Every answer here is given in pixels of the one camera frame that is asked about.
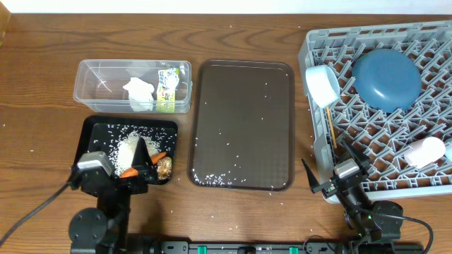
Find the foil and yellow snack wrapper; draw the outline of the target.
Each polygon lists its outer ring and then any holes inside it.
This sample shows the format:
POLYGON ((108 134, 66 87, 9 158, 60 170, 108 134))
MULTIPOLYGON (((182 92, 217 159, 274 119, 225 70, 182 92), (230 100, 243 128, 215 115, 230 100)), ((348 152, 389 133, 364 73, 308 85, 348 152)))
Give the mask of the foil and yellow snack wrapper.
POLYGON ((176 88, 179 84, 180 70, 168 68, 158 71, 158 87, 156 90, 156 111, 160 113, 175 112, 176 88))

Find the white tissue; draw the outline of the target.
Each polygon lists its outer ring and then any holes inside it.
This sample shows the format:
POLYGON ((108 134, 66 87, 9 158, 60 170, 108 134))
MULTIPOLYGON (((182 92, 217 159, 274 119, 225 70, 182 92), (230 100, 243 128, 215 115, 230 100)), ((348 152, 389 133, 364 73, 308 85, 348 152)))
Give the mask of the white tissue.
POLYGON ((129 94, 129 104, 133 111, 152 111, 154 107, 153 93, 155 88, 140 78, 132 77, 123 86, 129 94))

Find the blue plate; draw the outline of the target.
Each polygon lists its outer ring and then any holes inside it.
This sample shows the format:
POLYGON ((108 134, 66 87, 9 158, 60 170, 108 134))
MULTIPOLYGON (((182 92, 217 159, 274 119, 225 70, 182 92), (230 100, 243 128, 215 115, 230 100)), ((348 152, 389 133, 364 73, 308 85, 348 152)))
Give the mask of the blue plate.
POLYGON ((416 65, 393 49, 376 49, 359 57, 352 76, 355 78, 353 87, 361 99, 385 113, 408 110, 422 90, 416 65))

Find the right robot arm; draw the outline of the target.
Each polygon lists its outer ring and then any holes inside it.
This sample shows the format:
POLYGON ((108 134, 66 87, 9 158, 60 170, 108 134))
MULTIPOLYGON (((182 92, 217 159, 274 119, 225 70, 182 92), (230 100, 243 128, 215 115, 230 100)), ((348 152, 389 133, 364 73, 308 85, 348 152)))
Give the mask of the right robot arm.
POLYGON ((319 183, 306 162, 303 163, 312 193, 335 196, 343 206, 346 222, 357 236, 335 248, 336 253, 395 253, 400 238, 403 209, 390 201, 372 202, 361 183, 369 177, 370 158, 345 140, 345 160, 324 183, 319 183))

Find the blue cup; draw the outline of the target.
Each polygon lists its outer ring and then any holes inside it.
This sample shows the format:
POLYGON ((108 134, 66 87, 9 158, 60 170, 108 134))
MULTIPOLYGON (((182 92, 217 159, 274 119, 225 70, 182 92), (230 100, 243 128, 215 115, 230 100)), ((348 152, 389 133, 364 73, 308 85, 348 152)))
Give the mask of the blue cup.
POLYGON ((449 161, 452 161, 452 138, 447 139, 445 142, 446 151, 445 151, 445 158, 449 161))

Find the pink cup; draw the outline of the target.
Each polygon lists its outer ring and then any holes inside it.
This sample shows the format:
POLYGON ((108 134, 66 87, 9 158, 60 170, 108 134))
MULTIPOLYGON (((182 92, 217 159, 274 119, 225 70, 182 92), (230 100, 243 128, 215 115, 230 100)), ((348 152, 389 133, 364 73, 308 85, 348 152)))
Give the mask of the pink cup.
POLYGON ((409 144, 410 149, 403 156, 412 167, 421 169, 440 159, 446 152, 444 142, 436 137, 423 138, 409 144))

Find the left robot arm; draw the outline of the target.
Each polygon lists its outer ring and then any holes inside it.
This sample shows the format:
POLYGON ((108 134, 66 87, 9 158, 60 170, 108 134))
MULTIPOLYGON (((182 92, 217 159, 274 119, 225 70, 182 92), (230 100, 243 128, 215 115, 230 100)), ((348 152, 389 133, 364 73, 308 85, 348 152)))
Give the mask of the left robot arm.
POLYGON ((73 190, 97 198, 97 206, 74 215, 69 224, 71 253, 128 253, 127 238, 131 196, 148 192, 147 178, 157 178, 143 138, 139 138, 132 160, 135 176, 114 173, 103 151, 81 155, 73 165, 69 185, 73 190))

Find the light blue rice bowl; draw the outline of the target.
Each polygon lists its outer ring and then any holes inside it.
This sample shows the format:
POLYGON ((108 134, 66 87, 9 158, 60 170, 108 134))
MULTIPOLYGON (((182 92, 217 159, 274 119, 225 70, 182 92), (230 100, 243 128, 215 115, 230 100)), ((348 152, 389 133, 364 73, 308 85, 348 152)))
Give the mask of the light blue rice bowl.
POLYGON ((333 69, 327 65, 309 67, 306 83, 313 101, 322 109, 340 97, 340 86, 333 69))

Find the wooden chopstick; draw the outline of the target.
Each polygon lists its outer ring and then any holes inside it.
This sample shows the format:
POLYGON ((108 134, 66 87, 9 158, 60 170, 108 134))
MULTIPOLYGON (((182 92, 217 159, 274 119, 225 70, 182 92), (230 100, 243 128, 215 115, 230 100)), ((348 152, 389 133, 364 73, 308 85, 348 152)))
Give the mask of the wooden chopstick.
POLYGON ((336 137, 335 137, 333 121, 332 121, 332 117, 331 117, 330 107, 326 107, 326 115, 327 115, 327 118, 328 118, 328 125, 329 125, 330 132, 331 132, 331 140, 332 140, 332 143, 333 143, 333 148, 337 149, 337 142, 336 142, 336 137))

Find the brown food scrap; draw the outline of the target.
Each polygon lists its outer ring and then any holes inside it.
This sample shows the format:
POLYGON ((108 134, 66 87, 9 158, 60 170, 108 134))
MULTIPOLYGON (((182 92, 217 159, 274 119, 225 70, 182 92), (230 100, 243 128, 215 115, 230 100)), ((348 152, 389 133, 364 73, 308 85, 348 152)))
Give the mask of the brown food scrap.
POLYGON ((157 162, 157 174, 159 180, 168 179, 172 174, 172 158, 163 157, 157 162))

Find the orange carrot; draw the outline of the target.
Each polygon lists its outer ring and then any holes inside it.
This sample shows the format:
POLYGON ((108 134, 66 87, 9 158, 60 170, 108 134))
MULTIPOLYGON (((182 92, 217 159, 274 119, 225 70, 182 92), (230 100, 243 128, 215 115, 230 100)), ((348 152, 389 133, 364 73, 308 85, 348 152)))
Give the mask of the orange carrot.
MULTIPOLYGON (((156 155, 150 156, 152 162, 157 166, 157 162, 162 159, 163 157, 167 157, 166 152, 157 153, 156 155)), ((121 179, 126 179, 130 177, 138 177, 138 172, 133 169, 132 167, 128 170, 126 170, 123 174, 120 175, 121 179)))

